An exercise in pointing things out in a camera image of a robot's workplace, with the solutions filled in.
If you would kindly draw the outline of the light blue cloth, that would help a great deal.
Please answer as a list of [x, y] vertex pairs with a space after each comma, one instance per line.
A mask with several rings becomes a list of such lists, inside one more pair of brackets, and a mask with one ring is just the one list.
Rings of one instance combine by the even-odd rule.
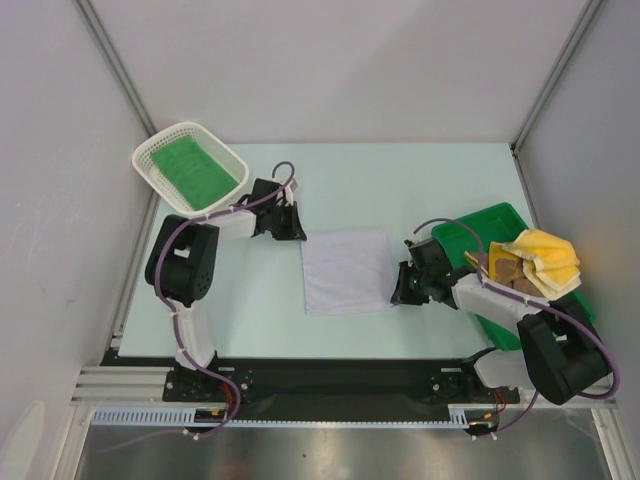
[[365, 314], [391, 307], [387, 232], [364, 228], [313, 233], [301, 245], [306, 313]]

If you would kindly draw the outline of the green microfiber towel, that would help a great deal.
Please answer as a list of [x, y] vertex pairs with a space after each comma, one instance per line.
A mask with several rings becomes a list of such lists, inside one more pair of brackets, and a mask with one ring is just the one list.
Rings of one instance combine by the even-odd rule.
[[162, 146], [151, 159], [193, 210], [209, 207], [238, 186], [191, 136]]

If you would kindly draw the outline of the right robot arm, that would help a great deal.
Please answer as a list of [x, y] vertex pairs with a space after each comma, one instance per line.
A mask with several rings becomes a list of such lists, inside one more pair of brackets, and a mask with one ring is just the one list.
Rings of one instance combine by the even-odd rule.
[[399, 264], [391, 303], [421, 306], [432, 301], [493, 321], [519, 337], [529, 382], [549, 402], [576, 396], [609, 399], [620, 372], [582, 305], [508, 289], [470, 266], [455, 268], [435, 240], [407, 240], [410, 259]]

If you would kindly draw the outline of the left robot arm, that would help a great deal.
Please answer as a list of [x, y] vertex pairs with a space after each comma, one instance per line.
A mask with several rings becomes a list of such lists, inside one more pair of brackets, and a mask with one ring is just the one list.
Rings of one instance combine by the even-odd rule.
[[199, 400], [214, 397], [219, 374], [202, 301], [214, 280], [218, 248], [268, 233], [276, 241], [307, 239], [294, 199], [296, 181], [257, 179], [252, 191], [225, 210], [189, 219], [167, 216], [145, 267], [145, 281], [170, 312], [176, 362], [190, 371], [185, 388]]

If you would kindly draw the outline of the green plastic tray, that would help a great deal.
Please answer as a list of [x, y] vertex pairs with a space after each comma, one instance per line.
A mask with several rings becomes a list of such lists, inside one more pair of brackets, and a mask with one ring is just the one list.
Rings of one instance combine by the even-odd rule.
[[[431, 230], [432, 238], [440, 243], [454, 267], [471, 266], [464, 258], [465, 251], [487, 253], [492, 242], [512, 242], [523, 230], [531, 229], [509, 203], [485, 208], [459, 221], [442, 223]], [[595, 321], [593, 309], [577, 289], [555, 301], [561, 299], [577, 302], [586, 318]]]

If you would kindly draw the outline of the brown patterned cloth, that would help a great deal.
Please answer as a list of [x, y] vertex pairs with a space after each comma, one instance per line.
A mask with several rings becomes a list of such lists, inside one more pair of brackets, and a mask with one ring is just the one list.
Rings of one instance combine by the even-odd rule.
[[487, 253], [464, 252], [465, 260], [490, 280], [526, 295], [542, 297], [542, 292], [524, 274], [523, 260], [507, 252], [502, 243], [492, 242]]

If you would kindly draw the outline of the white perforated plastic basket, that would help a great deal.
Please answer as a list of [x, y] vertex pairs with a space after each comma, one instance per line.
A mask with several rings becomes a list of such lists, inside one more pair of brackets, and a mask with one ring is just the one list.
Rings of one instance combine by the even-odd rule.
[[233, 150], [198, 123], [185, 121], [135, 150], [133, 168], [174, 210], [197, 217], [239, 197], [250, 170]]

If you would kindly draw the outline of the yellow cloth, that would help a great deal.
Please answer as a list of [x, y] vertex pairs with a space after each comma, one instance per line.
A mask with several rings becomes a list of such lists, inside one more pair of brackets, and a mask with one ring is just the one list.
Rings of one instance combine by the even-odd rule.
[[523, 230], [502, 249], [522, 260], [524, 277], [540, 297], [555, 301], [581, 285], [580, 261], [573, 245], [539, 229]]

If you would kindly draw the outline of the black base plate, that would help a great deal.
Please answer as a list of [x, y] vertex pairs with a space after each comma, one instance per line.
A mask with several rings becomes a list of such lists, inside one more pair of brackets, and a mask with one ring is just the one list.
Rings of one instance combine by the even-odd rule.
[[211, 367], [218, 379], [174, 365], [163, 401], [222, 402], [229, 379], [240, 391], [240, 420], [390, 423], [443, 420], [454, 404], [490, 409], [520, 400], [513, 387], [485, 386], [472, 359], [220, 358]]

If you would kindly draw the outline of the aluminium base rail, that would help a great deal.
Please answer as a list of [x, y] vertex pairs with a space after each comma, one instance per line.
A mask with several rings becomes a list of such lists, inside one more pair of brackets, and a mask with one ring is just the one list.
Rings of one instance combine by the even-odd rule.
[[[453, 361], [229, 359], [219, 374], [237, 385], [245, 403], [305, 396], [488, 404], [496, 397], [470, 364]], [[85, 367], [73, 398], [204, 403], [221, 397], [220, 384], [178, 366]]]

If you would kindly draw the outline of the left aluminium frame post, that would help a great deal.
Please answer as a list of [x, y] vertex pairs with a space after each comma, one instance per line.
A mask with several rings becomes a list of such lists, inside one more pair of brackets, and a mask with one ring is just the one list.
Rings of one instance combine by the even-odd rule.
[[147, 137], [155, 135], [158, 130], [93, 2], [73, 0], [72, 4], [142, 130]]

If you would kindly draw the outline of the aluminium frame post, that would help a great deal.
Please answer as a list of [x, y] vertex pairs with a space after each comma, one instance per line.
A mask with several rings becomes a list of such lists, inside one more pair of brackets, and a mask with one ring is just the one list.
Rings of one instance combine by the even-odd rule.
[[155, 135], [158, 130], [93, 2], [73, 0], [72, 4], [142, 130], [147, 137]]
[[588, 35], [589, 30], [592, 28], [598, 15], [606, 5], [607, 1], [605, 0], [589, 0], [585, 3], [578, 19], [570, 31], [570, 34], [554, 61], [549, 74], [545, 78], [542, 88], [537, 94], [531, 108], [525, 116], [524, 121], [510, 144], [511, 152], [514, 157], [519, 155], [525, 142], [530, 136], [531, 131], [538, 122], [540, 115], [551, 99], [557, 85], [569, 67], [570, 62], [577, 54], [577, 51]]

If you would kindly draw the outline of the right aluminium frame post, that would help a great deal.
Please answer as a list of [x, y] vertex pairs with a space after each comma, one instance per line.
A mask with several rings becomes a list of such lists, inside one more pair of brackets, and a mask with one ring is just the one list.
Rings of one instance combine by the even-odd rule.
[[577, 51], [588, 35], [589, 30], [592, 28], [598, 15], [606, 5], [607, 1], [605, 0], [589, 0], [585, 3], [578, 19], [570, 31], [570, 34], [554, 61], [549, 74], [545, 78], [542, 88], [537, 94], [531, 108], [525, 116], [524, 121], [510, 144], [511, 152], [514, 157], [519, 155], [525, 142], [530, 136], [531, 131], [538, 122], [540, 115], [551, 99], [557, 85], [569, 67], [570, 62], [577, 54]]

